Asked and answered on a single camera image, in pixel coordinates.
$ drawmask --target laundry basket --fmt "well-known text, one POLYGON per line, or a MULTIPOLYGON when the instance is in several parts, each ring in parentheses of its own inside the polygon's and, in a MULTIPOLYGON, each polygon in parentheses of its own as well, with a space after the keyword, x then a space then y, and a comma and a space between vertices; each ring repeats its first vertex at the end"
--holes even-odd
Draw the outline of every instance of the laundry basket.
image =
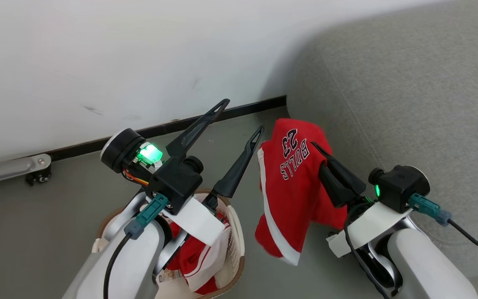
MULTIPOLYGON (((197 190, 194 197, 196 199, 204 199, 210 190, 197 190)), ((226 216, 230 223, 231 233, 228 239, 228 249, 226 252, 226 260, 224 266, 215 274, 215 280, 218 282, 218 290, 200 295, 189 290, 188 284, 185 282, 180 271, 162 270, 156 277, 156 282, 159 286, 156 299, 210 299, 215 298, 223 293, 229 291, 239 280, 244 269, 244 237, 241 223, 237 217, 237 213, 231 206, 226 197, 218 197, 217 211, 226 216)), ((120 208, 108 216, 101 224, 98 232, 98 238, 102 237, 102 233, 108 224, 115 216, 121 213, 123 209, 120 208)))

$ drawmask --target black cable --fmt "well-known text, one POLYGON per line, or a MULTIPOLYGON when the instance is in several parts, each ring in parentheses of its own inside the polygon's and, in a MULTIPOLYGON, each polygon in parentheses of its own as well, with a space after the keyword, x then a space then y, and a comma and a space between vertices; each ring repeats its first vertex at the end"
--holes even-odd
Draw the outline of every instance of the black cable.
POLYGON ((475 244, 476 246, 478 246, 478 241, 472 237, 469 233, 467 233, 462 227, 460 227, 457 223, 455 223, 455 221, 451 220, 451 219, 448 219, 447 220, 447 223, 449 223, 450 225, 452 225, 454 228, 457 229, 457 231, 459 231, 461 234, 463 234, 466 238, 468 238, 468 240, 470 240, 473 244, 475 244))
POLYGON ((376 287, 377 291, 383 295, 383 298, 385 299, 390 299, 390 297, 387 295, 387 293, 385 292, 385 290, 383 289, 383 287, 381 286, 381 284, 379 284, 379 282, 377 281, 377 279, 373 276, 372 272, 370 272, 370 269, 368 269, 368 267, 366 266, 366 264, 364 263, 364 260, 361 258, 361 256, 355 251, 355 248, 353 248, 353 244, 351 244, 351 240, 349 238, 349 234, 348 234, 348 225, 349 225, 349 220, 351 219, 351 216, 352 214, 354 214, 355 212, 357 212, 358 210, 360 210, 360 208, 364 208, 365 206, 371 206, 373 205, 374 202, 368 202, 368 203, 362 203, 362 204, 358 204, 356 206, 354 206, 353 208, 351 208, 351 210, 349 210, 348 212, 348 216, 346 218, 346 221, 344 222, 344 234, 346 235, 346 242, 348 243, 348 246, 349 246, 349 249, 351 249, 351 253, 353 253, 353 255, 355 255, 355 258, 357 259, 357 261, 359 261, 359 263, 361 264, 361 267, 363 268, 364 272, 366 273, 366 276, 368 277, 368 279, 372 282, 372 284, 376 287))
POLYGON ((119 252, 121 252, 121 249, 123 249, 125 244, 130 240, 130 237, 132 237, 131 233, 127 233, 125 235, 125 238, 121 240, 121 243, 119 243, 119 245, 115 249, 114 254, 112 254, 112 257, 110 258, 110 262, 108 263, 108 267, 106 267, 105 283, 102 288, 102 296, 104 299, 108 299, 108 285, 110 284, 110 275, 112 274, 112 268, 114 267, 115 260, 117 259, 119 252))

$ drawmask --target teal connector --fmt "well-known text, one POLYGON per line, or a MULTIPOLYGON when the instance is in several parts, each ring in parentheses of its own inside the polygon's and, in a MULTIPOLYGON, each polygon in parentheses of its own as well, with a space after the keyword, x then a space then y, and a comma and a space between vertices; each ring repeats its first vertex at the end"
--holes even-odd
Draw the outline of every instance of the teal connector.
POLYGON ((132 220, 124 229, 125 233, 131 233, 131 239, 136 240, 144 232, 145 227, 158 216, 158 214, 167 206, 169 199, 163 194, 156 194, 154 199, 132 220))
POLYGON ((438 214, 440 214, 440 206, 438 204, 433 203, 418 193, 410 196, 408 206, 416 212, 431 216, 433 219, 436 219, 438 214))

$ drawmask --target orange wire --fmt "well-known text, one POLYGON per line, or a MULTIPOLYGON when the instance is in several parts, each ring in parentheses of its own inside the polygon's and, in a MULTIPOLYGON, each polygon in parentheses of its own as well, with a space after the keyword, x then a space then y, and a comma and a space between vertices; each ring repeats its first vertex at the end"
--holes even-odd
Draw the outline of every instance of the orange wire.
POLYGON ((136 182, 140 182, 141 184, 144 184, 145 186, 149 185, 149 182, 136 178, 135 176, 129 174, 129 171, 127 169, 123 169, 123 170, 125 171, 125 174, 127 175, 127 177, 131 178, 132 180, 135 180, 136 182))

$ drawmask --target black knob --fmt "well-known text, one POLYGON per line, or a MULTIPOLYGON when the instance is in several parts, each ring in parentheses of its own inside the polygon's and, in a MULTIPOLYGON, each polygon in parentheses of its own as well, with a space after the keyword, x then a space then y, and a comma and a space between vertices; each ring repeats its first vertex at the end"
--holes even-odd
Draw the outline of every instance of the black knob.
POLYGON ((382 176, 383 174, 385 174, 383 169, 379 167, 374 168, 372 172, 370 172, 370 175, 368 176, 368 182, 372 185, 377 185, 377 181, 379 177, 382 176))
POLYGON ((186 157, 184 159, 184 164, 189 166, 194 172, 197 172, 197 174, 201 174, 204 170, 204 165, 202 164, 202 162, 194 156, 186 157))

